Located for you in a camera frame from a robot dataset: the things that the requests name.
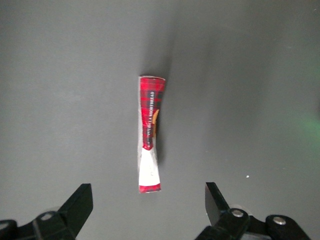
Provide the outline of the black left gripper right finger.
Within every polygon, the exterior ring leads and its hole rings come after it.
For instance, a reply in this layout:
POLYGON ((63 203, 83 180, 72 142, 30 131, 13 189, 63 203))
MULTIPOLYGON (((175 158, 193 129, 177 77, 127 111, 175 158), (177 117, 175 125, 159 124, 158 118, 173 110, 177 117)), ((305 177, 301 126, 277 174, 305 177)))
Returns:
POLYGON ((239 207, 230 207, 215 182, 205 184, 205 209, 210 221, 198 240, 309 240, 292 218, 271 214, 260 221, 239 207))

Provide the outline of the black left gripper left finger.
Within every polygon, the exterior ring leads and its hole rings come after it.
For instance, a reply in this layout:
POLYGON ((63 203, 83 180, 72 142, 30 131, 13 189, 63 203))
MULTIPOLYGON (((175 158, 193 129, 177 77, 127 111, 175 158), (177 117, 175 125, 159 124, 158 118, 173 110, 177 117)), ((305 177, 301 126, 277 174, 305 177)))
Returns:
POLYGON ((41 213, 18 226, 13 219, 0 221, 2 240, 75 240, 93 210, 92 185, 81 184, 56 211, 41 213))

